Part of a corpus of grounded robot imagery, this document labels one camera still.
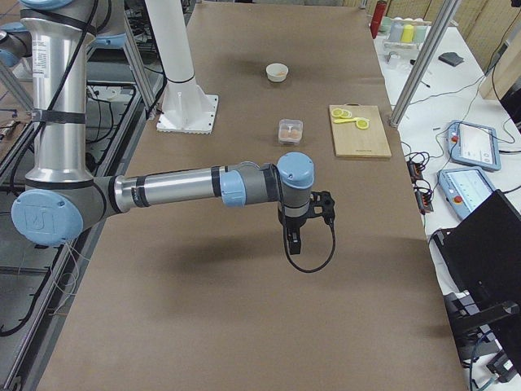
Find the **yellow plastic knife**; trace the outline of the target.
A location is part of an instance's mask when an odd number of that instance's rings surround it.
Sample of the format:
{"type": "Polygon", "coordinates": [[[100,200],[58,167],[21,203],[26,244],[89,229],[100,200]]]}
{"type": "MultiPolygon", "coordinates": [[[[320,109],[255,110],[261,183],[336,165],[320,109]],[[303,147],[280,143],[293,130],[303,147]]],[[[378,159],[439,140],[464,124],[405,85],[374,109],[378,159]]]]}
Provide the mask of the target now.
{"type": "Polygon", "coordinates": [[[343,124],[343,123],[349,123],[349,122],[360,122],[363,118],[360,117],[353,117],[353,118],[335,118],[333,122],[335,124],[343,124]]]}

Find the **white pedestal column base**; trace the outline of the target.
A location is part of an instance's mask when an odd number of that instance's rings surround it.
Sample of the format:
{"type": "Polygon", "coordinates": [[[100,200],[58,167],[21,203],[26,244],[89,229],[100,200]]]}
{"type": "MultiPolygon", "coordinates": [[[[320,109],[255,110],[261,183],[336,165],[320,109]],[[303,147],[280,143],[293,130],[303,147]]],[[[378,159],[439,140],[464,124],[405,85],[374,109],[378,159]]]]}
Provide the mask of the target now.
{"type": "Polygon", "coordinates": [[[196,81],[181,3],[150,0],[146,8],[166,77],[157,129],[212,133],[219,97],[205,94],[196,81]]]}

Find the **yellow cup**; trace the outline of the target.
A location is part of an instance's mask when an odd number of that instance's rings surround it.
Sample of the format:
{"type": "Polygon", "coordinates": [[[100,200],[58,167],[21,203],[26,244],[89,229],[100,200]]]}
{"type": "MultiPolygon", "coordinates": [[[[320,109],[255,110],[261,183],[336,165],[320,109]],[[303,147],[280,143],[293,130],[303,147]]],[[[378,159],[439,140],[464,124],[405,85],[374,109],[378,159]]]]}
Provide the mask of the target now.
{"type": "Polygon", "coordinates": [[[401,34],[401,42],[412,43],[414,40],[414,26],[412,24],[404,24],[401,34]]]}

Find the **far teach pendant tablet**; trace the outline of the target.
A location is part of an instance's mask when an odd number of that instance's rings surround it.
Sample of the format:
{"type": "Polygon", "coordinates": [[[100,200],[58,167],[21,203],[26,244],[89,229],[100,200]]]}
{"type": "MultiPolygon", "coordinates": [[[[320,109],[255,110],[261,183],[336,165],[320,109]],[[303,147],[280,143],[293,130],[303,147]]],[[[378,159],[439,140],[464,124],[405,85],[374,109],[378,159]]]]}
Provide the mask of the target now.
{"type": "Polygon", "coordinates": [[[451,121],[447,133],[447,149],[454,162],[479,166],[487,171],[501,169],[497,132],[493,127],[451,121]]]}

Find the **wooden cutting board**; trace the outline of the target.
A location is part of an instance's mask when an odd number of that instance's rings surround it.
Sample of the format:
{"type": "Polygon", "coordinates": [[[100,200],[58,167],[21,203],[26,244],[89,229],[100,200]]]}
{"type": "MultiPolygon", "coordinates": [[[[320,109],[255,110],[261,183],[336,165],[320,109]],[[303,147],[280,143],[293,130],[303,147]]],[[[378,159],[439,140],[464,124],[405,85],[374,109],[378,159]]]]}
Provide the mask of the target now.
{"type": "Polygon", "coordinates": [[[336,156],[378,159],[392,156],[377,106],[333,104],[329,106],[328,110],[336,156]],[[331,109],[335,107],[348,109],[352,113],[352,117],[368,119],[370,127],[367,130],[360,130],[356,127],[355,122],[335,124],[334,118],[331,116],[331,109]]]}

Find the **grey cup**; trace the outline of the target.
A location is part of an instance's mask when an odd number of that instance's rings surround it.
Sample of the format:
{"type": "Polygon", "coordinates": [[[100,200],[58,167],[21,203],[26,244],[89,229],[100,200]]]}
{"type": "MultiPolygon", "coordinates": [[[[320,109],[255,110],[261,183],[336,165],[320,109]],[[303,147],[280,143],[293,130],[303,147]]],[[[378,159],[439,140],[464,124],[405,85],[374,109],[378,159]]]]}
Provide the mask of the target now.
{"type": "Polygon", "coordinates": [[[401,22],[394,21],[391,25],[388,41],[400,42],[403,34],[404,25],[401,22]]]}

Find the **lemon slice single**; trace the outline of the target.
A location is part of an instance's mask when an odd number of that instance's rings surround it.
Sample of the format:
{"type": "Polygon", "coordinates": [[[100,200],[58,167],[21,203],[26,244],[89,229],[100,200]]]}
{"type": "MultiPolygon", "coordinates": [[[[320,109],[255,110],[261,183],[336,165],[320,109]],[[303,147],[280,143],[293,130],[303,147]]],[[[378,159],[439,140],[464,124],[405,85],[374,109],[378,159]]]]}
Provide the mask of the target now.
{"type": "Polygon", "coordinates": [[[370,121],[363,117],[358,117],[355,120],[355,125],[360,130],[367,130],[370,127],[370,121]]]}

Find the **black monitor stand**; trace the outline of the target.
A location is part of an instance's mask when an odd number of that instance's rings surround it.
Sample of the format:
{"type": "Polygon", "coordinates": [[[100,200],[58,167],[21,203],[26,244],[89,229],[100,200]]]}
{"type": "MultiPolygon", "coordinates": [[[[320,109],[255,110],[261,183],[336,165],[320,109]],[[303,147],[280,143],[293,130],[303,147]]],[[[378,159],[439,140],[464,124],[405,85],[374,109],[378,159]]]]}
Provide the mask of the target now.
{"type": "Polygon", "coordinates": [[[472,369],[495,354],[489,370],[499,381],[520,372],[520,213],[495,190],[457,227],[431,235],[463,297],[444,303],[458,356],[472,369]]]}

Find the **white bowl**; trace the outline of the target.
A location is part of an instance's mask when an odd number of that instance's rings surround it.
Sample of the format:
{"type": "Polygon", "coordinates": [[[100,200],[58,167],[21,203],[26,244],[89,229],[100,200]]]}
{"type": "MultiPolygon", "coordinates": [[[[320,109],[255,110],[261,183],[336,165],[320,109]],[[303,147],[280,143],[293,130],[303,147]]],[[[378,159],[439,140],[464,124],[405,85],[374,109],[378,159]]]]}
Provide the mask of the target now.
{"type": "Polygon", "coordinates": [[[289,68],[285,64],[272,63],[265,67],[265,73],[269,81],[280,83],[287,79],[289,68]]]}

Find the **clear plastic egg box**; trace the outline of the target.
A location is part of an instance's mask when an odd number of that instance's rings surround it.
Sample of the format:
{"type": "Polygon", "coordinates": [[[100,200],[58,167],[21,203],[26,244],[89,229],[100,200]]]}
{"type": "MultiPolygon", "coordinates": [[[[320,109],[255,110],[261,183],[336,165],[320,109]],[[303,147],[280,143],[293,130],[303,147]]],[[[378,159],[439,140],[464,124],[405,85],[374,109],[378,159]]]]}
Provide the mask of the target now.
{"type": "Polygon", "coordinates": [[[281,144],[298,145],[302,139],[303,122],[294,119],[281,119],[278,123],[278,141],[281,144]]]}

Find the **lemon slice stack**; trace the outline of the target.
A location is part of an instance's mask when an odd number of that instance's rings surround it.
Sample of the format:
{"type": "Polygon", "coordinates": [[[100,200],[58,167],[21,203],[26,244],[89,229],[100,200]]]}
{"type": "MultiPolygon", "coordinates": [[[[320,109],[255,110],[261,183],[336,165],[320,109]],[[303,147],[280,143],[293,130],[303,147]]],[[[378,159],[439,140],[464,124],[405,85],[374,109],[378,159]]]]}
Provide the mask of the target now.
{"type": "Polygon", "coordinates": [[[334,119],[351,119],[352,113],[346,108],[335,107],[331,109],[331,116],[334,119]]]}

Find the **aluminium frame post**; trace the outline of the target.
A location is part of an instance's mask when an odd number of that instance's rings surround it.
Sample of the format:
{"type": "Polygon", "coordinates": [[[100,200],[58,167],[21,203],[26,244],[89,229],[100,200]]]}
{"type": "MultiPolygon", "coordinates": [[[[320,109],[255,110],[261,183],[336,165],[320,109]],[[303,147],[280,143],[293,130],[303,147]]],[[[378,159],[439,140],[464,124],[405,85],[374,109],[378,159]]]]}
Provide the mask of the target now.
{"type": "Polygon", "coordinates": [[[444,37],[450,21],[455,16],[460,7],[461,0],[445,0],[435,18],[431,28],[427,34],[426,41],[423,43],[422,49],[418,54],[415,65],[413,66],[396,105],[389,117],[389,125],[397,128],[404,117],[408,106],[412,102],[412,98],[416,93],[420,82],[430,64],[436,49],[444,37]]]}

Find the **red thermos bottle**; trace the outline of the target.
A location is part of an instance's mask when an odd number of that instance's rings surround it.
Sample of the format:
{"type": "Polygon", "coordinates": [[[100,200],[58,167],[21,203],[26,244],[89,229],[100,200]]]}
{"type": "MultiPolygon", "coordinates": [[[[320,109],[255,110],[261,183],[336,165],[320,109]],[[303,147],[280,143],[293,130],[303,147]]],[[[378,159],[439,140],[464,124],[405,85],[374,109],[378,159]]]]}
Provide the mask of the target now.
{"type": "Polygon", "coordinates": [[[382,19],[384,17],[385,11],[387,7],[386,0],[378,0],[376,2],[373,15],[370,21],[370,33],[371,37],[375,39],[378,35],[380,25],[382,23],[382,19]]]}

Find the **near teach pendant tablet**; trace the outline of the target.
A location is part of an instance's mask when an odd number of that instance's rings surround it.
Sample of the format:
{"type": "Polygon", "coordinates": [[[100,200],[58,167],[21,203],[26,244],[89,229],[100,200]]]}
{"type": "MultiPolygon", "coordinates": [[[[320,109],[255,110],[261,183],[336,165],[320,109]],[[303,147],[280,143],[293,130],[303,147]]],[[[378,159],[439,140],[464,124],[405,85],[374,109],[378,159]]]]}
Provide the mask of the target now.
{"type": "Polygon", "coordinates": [[[463,220],[477,209],[495,190],[486,173],[477,166],[442,169],[439,184],[457,216],[463,220]]]}

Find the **teach pendant tablet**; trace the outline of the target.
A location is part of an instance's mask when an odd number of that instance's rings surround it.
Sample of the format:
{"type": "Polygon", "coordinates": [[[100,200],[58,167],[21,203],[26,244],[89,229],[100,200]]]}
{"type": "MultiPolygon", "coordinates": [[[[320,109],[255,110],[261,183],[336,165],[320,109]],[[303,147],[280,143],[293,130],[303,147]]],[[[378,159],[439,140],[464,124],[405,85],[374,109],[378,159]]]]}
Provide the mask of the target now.
{"type": "Polygon", "coordinates": [[[477,166],[442,169],[439,184],[457,216],[463,220],[477,209],[495,190],[486,173],[477,166]]]}
{"type": "Polygon", "coordinates": [[[447,133],[447,149],[454,162],[479,166],[487,171],[501,169],[497,132],[493,127],[451,121],[447,133]]]}

